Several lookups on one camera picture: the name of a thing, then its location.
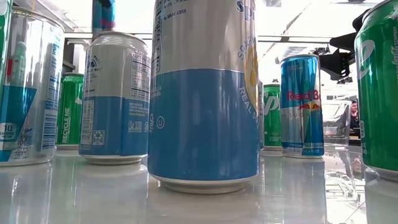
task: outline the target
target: blue can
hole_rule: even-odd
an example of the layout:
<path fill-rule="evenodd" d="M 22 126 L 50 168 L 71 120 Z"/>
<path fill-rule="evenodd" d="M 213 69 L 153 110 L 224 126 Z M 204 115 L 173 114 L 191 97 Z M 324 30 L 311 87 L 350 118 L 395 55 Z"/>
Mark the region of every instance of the blue can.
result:
<path fill-rule="evenodd" d="M 282 153 L 323 156 L 320 62 L 317 55 L 296 55 L 281 62 Z"/>
<path fill-rule="evenodd" d="M 147 154 L 150 57 L 143 40 L 99 33 L 87 49 L 79 154 L 93 164 Z"/>
<path fill-rule="evenodd" d="M 172 190 L 231 192 L 257 174 L 255 9 L 156 1 L 148 169 Z"/>
<path fill-rule="evenodd" d="M 115 0 L 93 0 L 93 37 L 102 31 L 112 31 L 115 27 Z"/>

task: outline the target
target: white table surface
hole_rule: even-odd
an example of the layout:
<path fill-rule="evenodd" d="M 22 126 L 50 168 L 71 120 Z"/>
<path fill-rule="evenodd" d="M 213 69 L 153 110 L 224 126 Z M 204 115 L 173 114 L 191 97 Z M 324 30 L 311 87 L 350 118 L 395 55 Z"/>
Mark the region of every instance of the white table surface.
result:
<path fill-rule="evenodd" d="M 364 191 L 369 224 L 398 223 L 398 184 L 359 181 L 355 200 L 349 181 L 334 177 L 337 163 L 262 156 L 245 189 L 190 195 L 159 186 L 145 165 L 94 166 L 58 151 L 46 164 L 0 168 L 0 223 L 357 224 L 367 220 Z"/>

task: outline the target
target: red bull can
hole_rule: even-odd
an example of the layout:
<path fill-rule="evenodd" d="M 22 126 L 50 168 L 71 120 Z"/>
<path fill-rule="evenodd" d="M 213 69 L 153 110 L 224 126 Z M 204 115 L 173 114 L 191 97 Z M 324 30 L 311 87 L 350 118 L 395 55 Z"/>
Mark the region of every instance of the red bull can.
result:
<path fill-rule="evenodd" d="M 281 62 L 281 70 L 282 153 L 319 158 L 324 152 L 319 57 L 287 57 Z"/>

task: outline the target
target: can lid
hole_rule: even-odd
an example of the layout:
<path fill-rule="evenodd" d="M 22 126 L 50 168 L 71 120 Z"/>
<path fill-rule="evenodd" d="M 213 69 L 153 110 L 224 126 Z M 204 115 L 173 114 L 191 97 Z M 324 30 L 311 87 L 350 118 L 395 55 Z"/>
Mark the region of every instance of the can lid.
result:
<path fill-rule="evenodd" d="M 265 84 L 264 87 L 280 87 L 279 83 Z"/>
<path fill-rule="evenodd" d="M 362 18 L 362 22 L 365 21 L 365 18 L 367 18 L 372 12 L 374 12 L 376 9 L 380 8 L 381 6 L 391 2 L 392 0 L 384 0 L 382 2 L 380 2 L 379 4 L 373 6 L 373 8 L 371 8 L 371 10 L 369 10 L 367 13 L 365 13 L 365 15 Z"/>
<path fill-rule="evenodd" d="M 30 10 L 30 9 L 26 9 L 26 8 L 24 8 L 24 7 L 19 7 L 19 6 L 13 6 L 13 7 L 12 7 L 12 13 L 14 13 L 14 11 L 28 12 L 29 14 L 28 14 L 28 15 L 25 15 L 25 16 L 31 16 L 31 15 L 32 15 L 32 16 L 43 17 L 44 19 L 47 19 L 47 20 L 49 20 L 49 21 L 55 23 L 55 24 L 58 25 L 59 27 L 61 27 L 62 31 L 65 32 L 65 28 L 63 27 L 63 25 L 61 25 L 61 23 L 59 23 L 59 22 L 56 21 L 55 19 L 52 19 L 52 18 L 50 18 L 50 17 L 48 17 L 48 16 L 45 16 L 45 15 L 43 15 L 43 14 L 41 14 L 41 13 L 35 12 L 35 11 L 33 11 L 33 10 Z"/>
<path fill-rule="evenodd" d="M 126 37 L 137 39 L 137 40 L 141 41 L 143 44 L 145 44 L 145 46 L 147 46 L 147 44 L 141 38 L 136 37 L 135 35 L 132 35 L 132 34 L 127 34 L 127 33 L 117 32 L 117 31 L 102 31 L 102 32 L 99 32 L 97 35 L 95 35 L 93 37 L 93 40 L 95 40 L 98 37 L 103 36 L 103 35 L 123 35 L 123 36 L 126 36 Z"/>
<path fill-rule="evenodd" d="M 75 76 L 81 76 L 81 75 L 85 75 L 85 74 L 82 74 L 82 73 L 75 73 L 75 72 L 65 72 L 63 75 L 65 75 L 65 76 L 70 76 L 70 75 L 75 75 Z"/>
<path fill-rule="evenodd" d="M 292 56 L 288 56 L 286 58 L 283 58 L 280 63 L 282 63 L 284 60 L 290 59 L 290 58 L 295 58 L 295 57 L 316 57 L 317 59 L 319 59 L 319 56 L 315 55 L 315 54 L 300 54 L 300 55 L 292 55 Z"/>

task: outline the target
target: barcode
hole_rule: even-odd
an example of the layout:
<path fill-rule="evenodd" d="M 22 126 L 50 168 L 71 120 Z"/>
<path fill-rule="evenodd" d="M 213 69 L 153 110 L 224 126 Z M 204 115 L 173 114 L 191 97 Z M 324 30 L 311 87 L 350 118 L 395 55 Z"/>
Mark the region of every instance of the barcode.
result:
<path fill-rule="evenodd" d="M 57 115 L 52 113 L 53 111 L 49 112 L 44 114 L 42 149 L 53 149 L 55 147 Z"/>
<path fill-rule="evenodd" d="M 93 115 L 94 100 L 86 100 L 83 103 L 83 117 L 81 119 L 80 143 L 91 145 L 93 139 Z"/>

